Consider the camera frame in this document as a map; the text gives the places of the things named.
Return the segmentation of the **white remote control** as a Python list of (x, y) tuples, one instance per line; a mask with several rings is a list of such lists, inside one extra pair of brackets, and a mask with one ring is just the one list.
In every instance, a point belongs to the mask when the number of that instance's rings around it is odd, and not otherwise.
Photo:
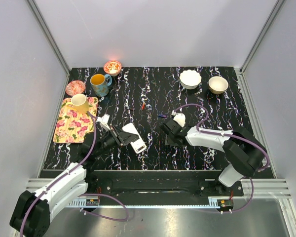
[(136, 154), (143, 152), (147, 146), (140, 134), (138, 133), (136, 127), (133, 123), (129, 123), (122, 127), (122, 131), (129, 133), (131, 135), (130, 141), (127, 144), (130, 144)]

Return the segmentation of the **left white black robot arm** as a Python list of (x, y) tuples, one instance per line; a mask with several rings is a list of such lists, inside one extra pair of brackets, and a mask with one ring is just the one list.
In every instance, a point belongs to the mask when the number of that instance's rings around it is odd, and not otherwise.
[(89, 178), (95, 158), (114, 146), (131, 145), (136, 153), (146, 145), (133, 123), (122, 128), (111, 126), (103, 140), (92, 139), (91, 144), (83, 142), (80, 155), (66, 170), (50, 183), (19, 196), (9, 225), (23, 237), (43, 236), (56, 215), (75, 198), (82, 194), (92, 195), (97, 183)]

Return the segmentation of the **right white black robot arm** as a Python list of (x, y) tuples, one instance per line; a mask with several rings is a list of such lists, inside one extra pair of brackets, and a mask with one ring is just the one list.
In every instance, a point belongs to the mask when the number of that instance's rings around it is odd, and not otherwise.
[(258, 170), (265, 169), (262, 161), (269, 157), (266, 148), (245, 128), (235, 130), (211, 130), (184, 124), (170, 118), (160, 126), (170, 146), (207, 147), (225, 153), (230, 164), (222, 170), (215, 182), (215, 191), (227, 195), (232, 186), (243, 177), (252, 178)]

